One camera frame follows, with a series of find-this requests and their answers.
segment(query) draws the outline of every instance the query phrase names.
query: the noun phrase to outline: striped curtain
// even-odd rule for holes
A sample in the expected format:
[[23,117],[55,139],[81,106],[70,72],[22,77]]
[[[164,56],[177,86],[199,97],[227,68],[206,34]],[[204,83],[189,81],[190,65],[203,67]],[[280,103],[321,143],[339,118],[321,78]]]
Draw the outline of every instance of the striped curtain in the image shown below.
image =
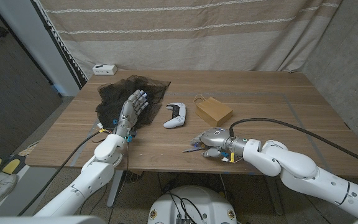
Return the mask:
[[295,71],[341,0],[40,0],[85,73]]

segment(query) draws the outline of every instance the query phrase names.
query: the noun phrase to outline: wire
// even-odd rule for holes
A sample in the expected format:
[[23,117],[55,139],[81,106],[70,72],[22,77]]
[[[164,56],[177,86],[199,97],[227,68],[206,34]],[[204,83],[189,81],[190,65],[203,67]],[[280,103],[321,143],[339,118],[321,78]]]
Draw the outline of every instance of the wire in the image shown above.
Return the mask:
[[[161,185],[161,179],[160,179],[160,172],[157,172],[157,177],[158,177],[158,183],[159,183],[159,185],[160,185],[160,190],[161,190],[161,195],[163,195],[164,194],[164,192],[162,192],[162,185]],[[172,198],[172,200],[173,200],[173,203],[175,204],[175,206],[176,206],[176,208],[177,208],[177,210],[178,210],[178,213],[179,213],[179,215],[181,216],[181,213],[180,213],[180,211],[179,211],[179,207],[178,207],[178,205],[177,205],[177,203],[176,203],[176,201],[173,199],[173,194],[171,194],[171,192],[170,191],[168,191],[168,194],[169,195],[171,195],[171,198]]]
[[112,216],[112,211],[114,210],[114,207],[115,207],[116,204],[117,204],[118,196],[121,194],[122,189],[124,188],[124,185],[125,185],[125,181],[127,180],[128,170],[129,170],[129,142],[127,143],[127,171],[125,172],[125,179],[124,179],[124,182],[123,182],[122,185],[121,185],[121,188],[120,188],[119,191],[118,191],[118,194],[117,194],[117,196],[116,196],[116,200],[114,201],[114,203],[113,203],[113,205],[112,205],[112,207],[111,207],[111,212],[110,212],[108,224],[110,224],[111,216]]
[[186,211],[186,205],[185,205],[185,203],[184,203],[183,200],[186,200],[186,201],[190,202],[190,203],[192,204],[192,206],[194,206],[194,208],[197,210],[198,214],[200,215],[201,221],[204,223],[204,218],[203,218],[203,216],[201,215],[201,212],[198,210],[197,206],[196,206],[193,202],[191,202],[191,200],[188,200],[187,198],[181,198],[181,199],[180,199],[180,206],[181,206],[181,208],[183,209],[183,211],[185,212],[185,216],[189,217],[190,221],[192,221],[194,224],[196,224],[196,222],[194,222],[194,220],[193,220],[193,219],[189,216],[189,214],[187,213],[187,211]]
[[187,198],[181,198],[181,197],[179,197],[179,196],[177,196],[177,195],[175,195],[175,194],[171,194],[171,193],[166,193],[166,194],[171,195],[172,200],[173,200],[173,197],[172,197],[172,196],[175,196],[175,197],[179,198],[179,200],[180,200],[180,206],[181,206],[181,208],[183,209],[183,211],[185,212],[185,218],[188,217],[191,222],[193,222],[194,224],[196,224],[196,222],[194,221],[194,219],[192,219],[192,218],[190,217],[190,215],[187,213],[187,211],[186,211],[186,205],[185,205],[185,203],[183,202],[183,200],[187,200],[188,202],[190,202],[190,203],[192,204],[192,206],[194,206],[194,208],[197,210],[198,214],[200,215],[201,221],[204,223],[204,218],[203,218],[203,216],[201,215],[201,212],[198,210],[197,206],[196,206],[191,200],[188,200]]
[[[97,191],[95,191],[92,195],[94,195],[94,194],[96,194],[98,191],[100,191],[100,189],[101,188],[99,188]],[[81,208],[80,208],[80,215],[81,215],[81,213],[82,213],[82,208],[84,207],[84,204],[88,201],[88,199],[89,198],[91,198],[90,196],[84,201],[84,203],[82,203],[82,205],[81,205]]]
[[52,177],[48,180],[48,182],[44,185],[44,187],[42,187],[42,189],[37,193],[37,195],[31,200],[30,203],[28,203],[23,210],[17,215],[17,216],[22,216],[23,213],[25,211],[27,211],[27,209],[30,208],[30,206],[38,199],[38,197],[42,194],[42,192],[44,192],[44,190],[49,186],[49,184],[54,180],[54,178],[57,176],[57,174],[63,169],[63,167],[66,165],[66,163],[71,159],[72,156],[74,156],[74,154],[77,152],[77,150],[84,144],[86,143],[89,139],[93,138],[93,136],[103,132],[107,130],[107,128],[101,129],[99,130],[97,133],[93,133],[92,135],[90,135],[89,137],[87,137],[84,141],[82,141],[75,149],[74,151],[67,157],[67,159],[63,162],[63,164],[56,170],[56,172],[52,175]]
[[235,125],[237,125],[237,124],[239,124],[239,123],[249,122],[249,121],[267,121],[267,122],[272,122],[272,123],[277,123],[277,124],[281,124],[281,125],[287,126],[287,127],[289,127],[289,128],[292,128],[292,129],[295,129],[295,130],[297,130],[297,131],[301,131],[301,132],[303,132],[303,133],[305,133],[305,134],[308,134],[308,135],[310,135],[310,136],[312,136],[312,137],[314,137],[314,138],[316,138],[316,139],[319,139],[320,141],[325,142],[325,143],[329,144],[330,146],[335,147],[336,149],[339,149],[339,150],[341,150],[342,152],[345,152],[346,154],[348,154],[348,155],[350,155],[350,156],[355,157],[356,159],[358,159],[358,155],[357,155],[357,154],[355,154],[355,153],[353,153],[353,152],[351,152],[351,151],[345,149],[345,148],[342,147],[342,146],[338,146],[337,144],[335,144],[335,143],[333,143],[333,142],[331,142],[331,141],[329,141],[329,140],[327,140],[327,139],[325,139],[325,138],[323,138],[323,137],[321,137],[321,136],[319,136],[319,135],[317,135],[317,134],[315,134],[315,133],[312,133],[312,132],[310,132],[310,131],[308,131],[308,130],[305,130],[305,129],[303,129],[303,128],[299,128],[299,127],[297,127],[297,126],[295,126],[295,125],[288,124],[288,123],[286,123],[286,122],[279,121],[279,120],[276,120],[276,119],[270,119],[270,118],[249,118],[249,119],[242,119],[242,120],[236,121],[236,122],[232,123],[231,126],[230,126],[230,128],[229,128],[230,137],[232,137],[232,138],[234,137],[233,127],[234,127]]
[[99,140],[99,141],[94,141],[94,140],[92,140],[92,142],[93,142],[93,143],[99,143],[99,142],[103,142],[104,140],[106,140],[106,139],[102,139],[102,140]]
[[222,185],[223,185],[223,190],[224,190],[224,198],[226,198],[226,199],[227,199],[226,186],[224,185],[223,178],[222,178],[222,174],[219,174],[219,176],[221,177],[221,181],[222,181]]
[[308,201],[310,202],[310,204],[312,205],[312,206],[314,206],[314,208],[317,210],[317,212],[321,215],[321,217],[323,218],[323,219],[325,219],[329,224],[331,224],[331,222],[330,221],[328,221],[328,219],[320,212],[320,210],[318,210],[318,208],[314,205],[314,203],[309,199],[309,197],[308,196],[306,196],[306,195],[303,195],[303,196],[305,196],[305,198],[306,199],[308,199]]
[[162,184],[161,184],[161,179],[160,179],[160,172],[157,172],[157,177],[158,177],[158,183],[160,184],[161,195],[163,195],[164,192],[162,192]]
[[102,197],[100,197],[100,199],[98,200],[98,202],[96,202],[96,204],[93,205],[91,211],[89,212],[89,215],[91,215],[91,213],[93,212],[94,208],[98,205],[98,203],[99,203],[100,201],[102,201],[103,197],[106,195],[107,185],[108,185],[108,184],[105,185],[106,187],[104,188],[104,192],[103,192],[103,194],[102,194]]
[[240,161],[241,159],[243,159],[243,158],[240,158],[239,160],[237,160],[237,161],[234,161],[234,162],[232,162],[232,163],[236,163],[236,162]]

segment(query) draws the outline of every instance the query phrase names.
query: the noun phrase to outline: wall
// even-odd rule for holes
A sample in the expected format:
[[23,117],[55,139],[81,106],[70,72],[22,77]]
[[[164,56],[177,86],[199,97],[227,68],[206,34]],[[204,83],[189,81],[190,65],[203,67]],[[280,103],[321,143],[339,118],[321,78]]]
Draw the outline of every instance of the wall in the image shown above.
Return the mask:
[[61,102],[16,39],[0,38],[0,154],[15,151]]
[[41,66],[62,96],[79,88],[30,0],[0,0],[0,14]]
[[300,71],[358,136],[358,0],[343,0]]

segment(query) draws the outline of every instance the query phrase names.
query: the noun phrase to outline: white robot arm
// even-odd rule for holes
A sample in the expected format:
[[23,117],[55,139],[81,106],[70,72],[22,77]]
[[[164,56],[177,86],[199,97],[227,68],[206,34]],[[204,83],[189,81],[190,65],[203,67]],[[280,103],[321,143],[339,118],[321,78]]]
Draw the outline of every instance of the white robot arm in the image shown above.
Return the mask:
[[122,107],[115,134],[109,134],[97,146],[94,156],[83,166],[81,174],[35,217],[73,215],[89,196],[107,184],[114,175],[114,168],[122,160],[121,152],[127,144],[129,131],[147,105],[146,93],[143,91],[137,90],[128,97]]
[[219,157],[221,152],[229,150],[265,175],[280,174],[288,188],[331,202],[358,218],[357,184],[325,171],[308,156],[291,152],[278,141],[269,140],[261,146],[258,140],[231,138],[228,130],[213,128],[192,143],[197,142],[209,148],[203,152],[205,157]]

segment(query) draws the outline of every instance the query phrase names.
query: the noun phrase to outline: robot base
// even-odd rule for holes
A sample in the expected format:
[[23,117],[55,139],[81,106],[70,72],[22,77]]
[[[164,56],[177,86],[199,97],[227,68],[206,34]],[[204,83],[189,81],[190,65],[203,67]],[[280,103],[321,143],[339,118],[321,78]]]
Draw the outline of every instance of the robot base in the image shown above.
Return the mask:
[[[204,222],[201,221],[200,215],[196,208],[186,200],[183,202],[186,205],[186,211],[190,217],[196,223],[208,223],[208,224],[236,224],[237,218],[234,213],[233,206],[222,196],[215,191],[206,187],[200,187],[195,185],[187,185],[177,187],[170,191],[171,194],[175,194],[180,198],[187,198],[193,202],[201,215],[204,217]],[[185,220],[185,212],[180,206],[180,199],[173,196],[178,210],[173,203],[171,195],[165,194],[157,199],[152,205],[149,213],[148,224],[169,224],[169,223],[190,223],[190,219]]]

